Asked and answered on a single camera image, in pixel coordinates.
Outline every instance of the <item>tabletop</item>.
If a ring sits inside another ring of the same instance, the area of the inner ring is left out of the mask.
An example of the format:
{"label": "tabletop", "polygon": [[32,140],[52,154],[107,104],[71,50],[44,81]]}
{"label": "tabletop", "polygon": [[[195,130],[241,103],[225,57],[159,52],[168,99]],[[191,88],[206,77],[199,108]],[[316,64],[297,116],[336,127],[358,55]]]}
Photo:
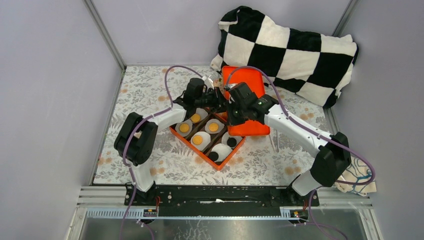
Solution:
{"label": "tabletop", "polygon": [[[140,115],[163,110],[170,105],[165,91],[164,76],[169,66],[128,66],[122,81],[119,96],[97,163],[94,184],[124,184],[130,182],[128,168],[114,149],[114,141],[131,112]],[[203,76],[216,75],[209,66],[190,66]],[[183,68],[174,68],[168,74],[171,96],[176,98],[195,75]],[[276,93],[271,87],[265,91],[271,96]],[[286,108],[312,126],[324,131],[329,127],[322,107],[278,88]],[[307,171],[314,161],[303,148],[285,135],[271,131],[274,151],[268,136],[247,137],[244,144],[228,164],[217,171],[200,156],[184,145],[167,128],[157,133],[151,162],[150,174],[156,184],[175,185],[288,185],[295,177]]]}

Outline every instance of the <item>orange tray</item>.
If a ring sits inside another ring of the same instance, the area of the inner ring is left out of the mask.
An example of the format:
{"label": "orange tray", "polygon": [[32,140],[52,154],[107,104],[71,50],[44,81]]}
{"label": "orange tray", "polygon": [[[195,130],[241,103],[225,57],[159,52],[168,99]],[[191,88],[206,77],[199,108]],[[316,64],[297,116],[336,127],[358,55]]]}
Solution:
{"label": "orange tray", "polygon": [[246,137],[243,137],[243,139],[238,143],[238,145],[232,150],[232,152],[224,159],[224,161],[222,161],[221,164],[216,164],[214,161],[212,161],[211,159],[209,159],[209,157],[207,156],[207,154],[209,154],[209,152],[211,151],[211,149],[213,148],[213,146],[215,146],[216,144],[221,142],[221,138],[223,136],[223,134],[227,131],[226,127],[227,127],[227,121],[225,121],[225,119],[223,119],[222,117],[220,117],[217,114],[209,114],[205,119],[203,119],[200,123],[198,123],[198,125],[196,125],[195,127],[193,127],[192,132],[187,135],[187,136],[192,136],[193,134],[195,134],[196,132],[198,132],[199,130],[201,130],[205,125],[206,122],[211,119],[211,118],[215,118],[220,120],[223,124],[224,124],[224,129],[221,130],[219,133],[217,133],[217,137],[214,137],[213,139],[211,139],[211,141],[214,141],[214,143],[207,147],[207,151],[204,153],[202,151],[200,151],[199,149],[197,149],[195,146],[193,146],[189,140],[187,140],[185,137],[181,136],[177,131],[175,131],[175,125],[170,126],[169,129],[171,130],[171,133],[174,134],[179,140],[181,140],[181,142],[183,142],[185,145],[187,145],[189,148],[191,148],[197,155],[199,155],[203,160],[205,160],[208,164],[210,164],[214,169],[220,171],[221,169],[223,169],[223,167],[230,161],[230,159],[233,157],[233,155],[237,152],[237,150],[239,150],[239,148],[243,145],[243,143],[246,140]]}
{"label": "orange tray", "polygon": [[[224,66],[222,68],[224,83],[227,82],[228,76],[234,69],[236,69],[235,66]],[[242,82],[245,82],[258,98],[265,94],[264,81],[259,71],[251,68],[243,68],[237,70],[229,80],[229,84],[239,84]],[[230,98],[230,94],[227,91],[225,92],[225,98],[227,100]],[[269,135],[270,132],[269,126],[252,120],[248,120],[237,126],[228,126],[228,133],[230,136],[263,136]]]}

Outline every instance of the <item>checkered blanket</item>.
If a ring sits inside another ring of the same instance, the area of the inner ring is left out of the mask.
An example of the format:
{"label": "checkered blanket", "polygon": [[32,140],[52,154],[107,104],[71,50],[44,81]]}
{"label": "checkered blanket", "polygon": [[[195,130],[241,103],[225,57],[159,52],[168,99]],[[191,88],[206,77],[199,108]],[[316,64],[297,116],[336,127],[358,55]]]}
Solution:
{"label": "checkered blanket", "polygon": [[210,66],[254,66],[273,83],[329,108],[351,80],[358,54],[350,35],[342,38],[276,25],[271,18],[240,6],[218,23],[221,41]]}

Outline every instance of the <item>fried egg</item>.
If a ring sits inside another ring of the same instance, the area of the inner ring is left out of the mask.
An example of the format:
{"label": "fried egg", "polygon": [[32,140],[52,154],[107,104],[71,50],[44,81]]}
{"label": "fried egg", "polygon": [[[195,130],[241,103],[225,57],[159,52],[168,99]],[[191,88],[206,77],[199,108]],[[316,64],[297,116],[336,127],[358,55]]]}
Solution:
{"label": "fried egg", "polygon": [[200,151],[203,151],[206,146],[211,142],[211,135],[209,135],[209,133],[207,132],[199,131],[191,137],[190,142],[195,148]]}
{"label": "fried egg", "polygon": [[212,147],[207,157],[215,163],[218,163],[224,161],[232,151],[233,150],[228,145],[218,143]]}
{"label": "fried egg", "polygon": [[190,117],[190,120],[196,124],[208,116],[208,112],[202,108],[196,108],[196,113]]}
{"label": "fried egg", "polygon": [[242,136],[230,136],[230,134],[226,132],[224,133],[224,135],[222,135],[221,143],[234,149],[237,145],[239,145],[242,139],[243,139]]}
{"label": "fried egg", "polygon": [[215,119],[215,118],[207,121],[206,125],[204,126],[204,130],[208,134],[217,134],[222,129],[224,129],[224,124],[222,122],[220,122],[218,119]]}
{"label": "fried egg", "polygon": [[175,126],[175,131],[183,137],[186,137],[187,135],[189,135],[192,129],[193,129],[193,123],[190,119],[177,123]]}

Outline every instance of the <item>gray wall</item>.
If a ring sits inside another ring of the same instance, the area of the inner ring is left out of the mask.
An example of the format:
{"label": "gray wall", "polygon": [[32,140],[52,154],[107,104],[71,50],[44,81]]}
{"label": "gray wall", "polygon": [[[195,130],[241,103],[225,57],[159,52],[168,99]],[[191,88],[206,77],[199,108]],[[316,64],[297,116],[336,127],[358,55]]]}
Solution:
{"label": "gray wall", "polygon": [[359,44],[334,106],[353,148],[377,171],[372,202],[386,240],[424,230],[424,1],[362,0],[344,30]]}
{"label": "gray wall", "polygon": [[349,0],[94,0],[128,65],[209,64],[218,21],[240,5],[277,24],[331,35]]}
{"label": "gray wall", "polygon": [[82,0],[0,1],[0,239],[63,239],[120,70]]}

